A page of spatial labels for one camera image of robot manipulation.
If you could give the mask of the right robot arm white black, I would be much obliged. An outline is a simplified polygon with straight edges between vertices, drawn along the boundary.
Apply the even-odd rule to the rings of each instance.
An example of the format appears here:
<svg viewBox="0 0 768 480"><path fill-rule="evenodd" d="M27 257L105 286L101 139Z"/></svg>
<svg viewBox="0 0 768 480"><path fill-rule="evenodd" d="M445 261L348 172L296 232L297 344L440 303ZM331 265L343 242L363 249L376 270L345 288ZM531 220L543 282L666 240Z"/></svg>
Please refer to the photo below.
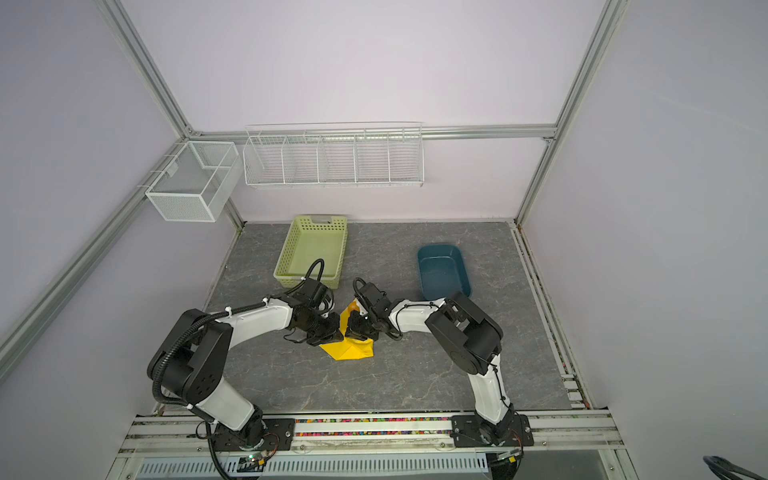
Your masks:
<svg viewBox="0 0 768 480"><path fill-rule="evenodd" d="M534 444L528 418L506 394L501 374L501 327L467 295L458 291L432 301L391 300L374 283L352 282L359 313L349 317L345 335L376 341L381 334L400 340L428 333L450 360L468 375L474 413L451 417L457 447L517 447Z"/></svg>

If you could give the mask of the yellow paper napkin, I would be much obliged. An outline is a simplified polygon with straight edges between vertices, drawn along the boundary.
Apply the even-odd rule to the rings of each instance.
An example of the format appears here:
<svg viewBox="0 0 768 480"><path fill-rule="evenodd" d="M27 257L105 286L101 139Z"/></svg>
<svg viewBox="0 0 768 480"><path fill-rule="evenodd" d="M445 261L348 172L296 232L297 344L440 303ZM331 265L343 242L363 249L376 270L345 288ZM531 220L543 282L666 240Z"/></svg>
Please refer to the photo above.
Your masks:
<svg viewBox="0 0 768 480"><path fill-rule="evenodd" d="M363 360L374 356L374 341L371 339L361 341L348 338L346 329L350 315L353 312L362 313L363 308L357 300L353 300L340 314L340 331L343 338L339 342L323 344L320 348L336 361Z"/></svg>

